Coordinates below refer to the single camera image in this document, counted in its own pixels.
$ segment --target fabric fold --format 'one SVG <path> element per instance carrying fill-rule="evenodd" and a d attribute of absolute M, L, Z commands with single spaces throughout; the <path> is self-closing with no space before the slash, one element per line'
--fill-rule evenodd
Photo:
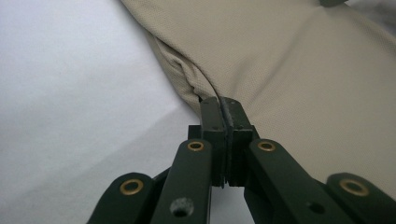
<path fill-rule="evenodd" d="M 234 98 L 313 177 L 350 172 L 396 197 L 394 36 L 317 0 L 122 2 L 195 112 Z"/>

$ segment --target bolt hole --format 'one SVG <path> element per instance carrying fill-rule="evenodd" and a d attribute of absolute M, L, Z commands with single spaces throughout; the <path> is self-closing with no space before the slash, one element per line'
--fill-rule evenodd
<path fill-rule="evenodd" d="M 187 148 L 192 151 L 200 151 L 200 150 L 204 149 L 204 144 L 201 142 L 190 142 L 187 145 Z"/>
<path fill-rule="evenodd" d="M 355 196 L 365 197 L 369 195 L 369 189 L 361 182 L 353 179 L 342 179 L 340 186 L 343 190 Z"/>
<path fill-rule="evenodd" d="M 361 186 L 359 186 L 359 185 L 357 185 L 357 184 L 355 184 L 355 183 L 346 183 L 346 186 L 347 186 L 349 189 L 352 189 L 352 190 L 362 191 Z"/>
<path fill-rule="evenodd" d="M 324 214 L 326 211 L 320 203 L 307 203 L 306 206 L 316 214 Z"/>
<path fill-rule="evenodd" d="M 120 192 L 123 195 L 134 195 L 138 193 L 142 188 L 144 184 L 141 180 L 139 179 L 129 179 L 124 181 L 121 186 L 120 186 Z"/>
<path fill-rule="evenodd" d="M 261 146 L 263 148 L 267 148 L 267 149 L 270 149 L 272 147 L 271 144 L 269 144 L 269 143 L 263 143 L 263 144 L 261 144 Z"/>
<path fill-rule="evenodd" d="M 274 151 L 275 150 L 275 146 L 274 144 L 270 143 L 270 142 L 260 142 L 258 144 L 259 149 L 264 150 L 264 151 Z"/>
<path fill-rule="evenodd" d="M 128 183 L 125 185 L 126 190 L 136 190 L 139 187 L 139 185 L 136 182 Z"/>
<path fill-rule="evenodd" d="M 189 198 L 178 198 L 172 201 L 169 209 L 175 217 L 188 217 L 194 211 L 194 203 Z"/>

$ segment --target black bracket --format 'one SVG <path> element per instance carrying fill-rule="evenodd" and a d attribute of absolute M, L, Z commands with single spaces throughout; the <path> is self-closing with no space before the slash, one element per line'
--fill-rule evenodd
<path fill-rule="evenodd" d="M 106 190 L 89 224 L 208 223 L 211 187 L 245 187 L 255 223 L 396 223 L 396 202 L 362 177 L 313 179 L 279 143 L 260 139 L 241 104 L 201 102 L 168 170 L 131 173 Z"/>

